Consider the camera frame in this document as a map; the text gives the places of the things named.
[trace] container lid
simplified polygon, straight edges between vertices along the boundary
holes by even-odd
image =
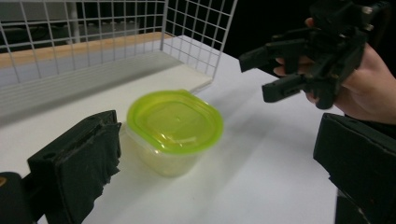
[[[193,153],[215,144],[223,129],[216,108],[188,91],[155,91],[137,99],[128,127],[161,152]]]

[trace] plastic container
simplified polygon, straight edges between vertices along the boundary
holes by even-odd
[[[223,130],[217,109],[188,91],[155,91],[128,110],[126,132],[141,160],[164,176],[186,174]]]

